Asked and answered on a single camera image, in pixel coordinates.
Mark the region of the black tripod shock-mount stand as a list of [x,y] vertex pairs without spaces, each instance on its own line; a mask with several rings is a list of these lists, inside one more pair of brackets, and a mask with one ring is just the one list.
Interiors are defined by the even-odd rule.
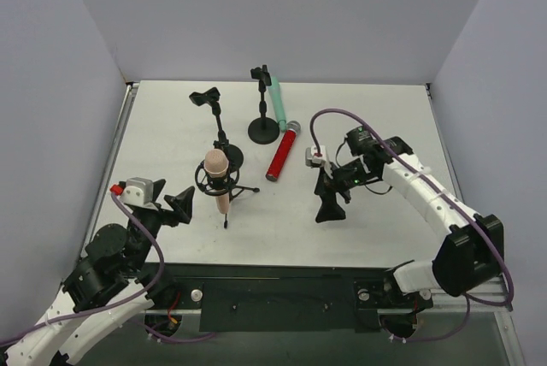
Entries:
[[[197,189],[206,196],[212,197],[217,201],[217,198],[228,192],[229,193],[229,211],[231,202],[237,198],[243,192],[258,193],[260,189],[258,187],[242,186],[239,184],[240,169],[235,170],[229,163],[228,171],[224,179],[211,178],[204,169],[204,159],[199,163],[194,174],[194,181],[197,185]],[[224,216],[223,227],[228,228],[228,215]]]

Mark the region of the black round-base clip stand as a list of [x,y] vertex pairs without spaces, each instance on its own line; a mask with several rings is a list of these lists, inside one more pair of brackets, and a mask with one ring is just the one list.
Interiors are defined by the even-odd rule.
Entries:
[[239,170],[244,163],[244,154],[236,145],[231,144],[227,138],[226,131],[224,130],[221,121],[220,97],[221,94],[219,90],[216,87],[212,87],[206,92],[195,91],[191,93],[189,99],[196,106],[207,104],[211,108],[217,126],[217,140],[214,141],[214,147],[223,151],[230,162],[230,165],[235,170]]

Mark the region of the mint green microphone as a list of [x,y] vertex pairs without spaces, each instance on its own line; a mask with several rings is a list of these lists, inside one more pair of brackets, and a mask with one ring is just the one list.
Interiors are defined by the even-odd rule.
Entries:
[[271,85],[268,87],[268,93],[273,104],[273,111],[279,126],[279,130],[284,133],[286,131],[287,120],[285,115],[285,107],[281,97],[280,84],[274,76],[271,76],[270,80]]

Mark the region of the pink microphone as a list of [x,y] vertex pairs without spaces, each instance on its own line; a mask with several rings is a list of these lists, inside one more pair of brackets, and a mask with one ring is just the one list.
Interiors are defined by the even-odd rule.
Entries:
[[[215,179],[224,179],[228,171],[229,161],[222,150],[213,149],[208,151],[204,158],[204,169],[206,173]],[[229,193],[226,192],[217,198],[218,210],[227,216],[229,211]]]

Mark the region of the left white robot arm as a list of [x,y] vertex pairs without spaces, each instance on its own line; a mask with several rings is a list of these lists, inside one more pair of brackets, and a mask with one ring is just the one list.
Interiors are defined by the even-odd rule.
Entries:
[[130,318],[175,294],[174,280],[160,259],[144,264],[151,250],[162,257],[157,235],[162,227],[188,224],[194,186],[157,199],[165,180],[131,178],[111,186],[110,197],[126,225],[102,226],[85,255],[62,283],[50,307],[27,331],[2,342],[3,365],[75,365],[96,343]]

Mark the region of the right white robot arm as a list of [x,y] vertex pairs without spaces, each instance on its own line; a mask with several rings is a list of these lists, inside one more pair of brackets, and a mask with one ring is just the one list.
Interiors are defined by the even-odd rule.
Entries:
[[331,161],[323,145],[306,150],[307,166],[319,171],[315,195],[321,206],[316,222],[342,221],[346,214],[340,198],[348,203],[351,189],[385,182],[418,212],[439,241],[433,259],[408,261],[390,270],[387,283],[395,292],[407,295],[439,288],[460,297],[499,275],[508,276],[503,224],[495,215],[482,216],[457,199],[399,137],[381,141],[365,134],[346,142],[354,158],[345,165]]

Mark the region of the red glitter microphone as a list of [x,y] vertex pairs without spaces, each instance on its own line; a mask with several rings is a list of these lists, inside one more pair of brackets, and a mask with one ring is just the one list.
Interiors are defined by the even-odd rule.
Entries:
[[285,162],[291,152],[291,148],[301,132],[301,125],[297,121],[289,121],[286,124],[286,130],[283,134],[282,140],[273,156],[272,161],[266,172],[266,179],[272,182],[276,182],[285,166]]

